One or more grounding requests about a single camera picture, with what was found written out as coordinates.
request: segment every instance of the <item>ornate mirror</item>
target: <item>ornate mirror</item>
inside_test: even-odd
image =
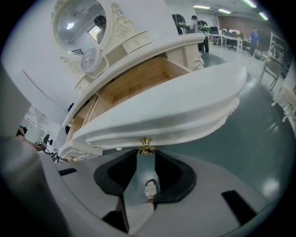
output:
[[[58,44],[74,55],[83,55],[100,45],[108,26],[102,4],[97,0],[59,0],[53,13]]]

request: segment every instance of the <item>small drawer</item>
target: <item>small drawer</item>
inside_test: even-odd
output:
[[[138,34],[130,39],[128,39],[127,41],[123,42],[122,45],[124,47],[124,49],[126,50],[126,52],[129,54],[132,51],[135,51],[136,49],[147,45],[151,43],[151,39],[148,35],[148,32],[145,31],[141,34]]]
[[[89,84],[90,83],[85,78],[82,78],[75,87],[75,91],[77,91],[79,94],[82,94]]]

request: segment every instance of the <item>person in blue shirt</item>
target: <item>person in blue shirt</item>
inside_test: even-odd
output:
[[[253,53],[255,51],[256,45],[258,45],[258,34],[257,34],[257,28],[253,28],[253,32],[251,33],[250,36],[251,39],[251,47],[250,47],[250,56],[253,56]]]

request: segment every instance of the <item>white fan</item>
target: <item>white fan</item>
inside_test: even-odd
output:
[[[102,62],[102,53],[99,48],[90,48],[81,59],[81,69],[86,73],[94,73]]]

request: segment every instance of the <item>fluorescent light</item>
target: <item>fluorescent light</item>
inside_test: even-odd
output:
[[[227,10],[224,10],[224,9],[219,9],[218,11],[223,12],[223,13],[226,13],[226,14],[230,14],[231,13],[230,11],[227,11]]]
[[[260,15],[264,20],[268,20],[268,17],[267,17],[263,12],[259,12],[259,15]]]
[[[194,5],[194,8],[202,8],[202,9],[210,9],[209,6],[199,6],[199,5]]]
[[[244,0],[250,7],[257,7],[255,3],[253,3],[252,1],[250,0]]]
[[[67,30],[70,30],[73,26],[74,26],[74,23],[73,23],[73,22],[70,23],[70,24],[68,24],[68,25],[67,25]]]

